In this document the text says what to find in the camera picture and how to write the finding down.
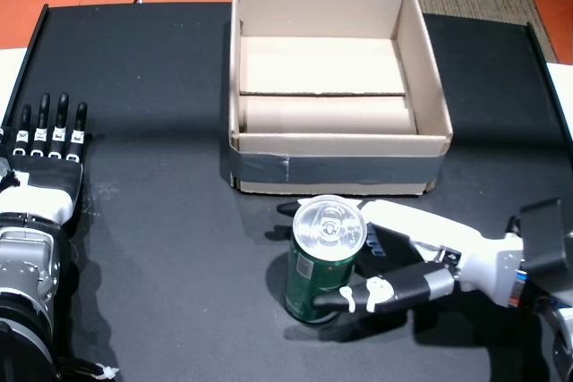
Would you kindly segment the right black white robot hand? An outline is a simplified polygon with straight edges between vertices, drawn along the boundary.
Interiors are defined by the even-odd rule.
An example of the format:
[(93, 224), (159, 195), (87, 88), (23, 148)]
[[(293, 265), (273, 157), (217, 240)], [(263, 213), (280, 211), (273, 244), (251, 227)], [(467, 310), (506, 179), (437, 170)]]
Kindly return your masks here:
[(331, 200), (360, 213), (365, 222), (407, 238), (422, 262), (320, 294), (312, 301), (314, 307), (390, 313), (448, 296), (456, 288), (480, 291), (502, 307), (519, 305), (527, 272), (524, 241), (517, 233), (487, 239), (470, 226), (384, 199), (362, 202), (325, 195), (280, 204), (278, 212), (296, 217), (315, 203)]

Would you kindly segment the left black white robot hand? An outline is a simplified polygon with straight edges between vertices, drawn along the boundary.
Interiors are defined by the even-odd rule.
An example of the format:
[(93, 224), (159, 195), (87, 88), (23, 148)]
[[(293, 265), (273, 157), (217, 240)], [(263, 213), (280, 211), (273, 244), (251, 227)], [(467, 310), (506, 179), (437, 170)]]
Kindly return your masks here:
[(1, 128), (1, 214), (65, 225), (81, 193), (88, 105), (78, 104), (69, 127), (70, 96), (59, 96), (53, 122), (50, 101), (42, 94), (36, 117), (26, 104), (16, 127)]

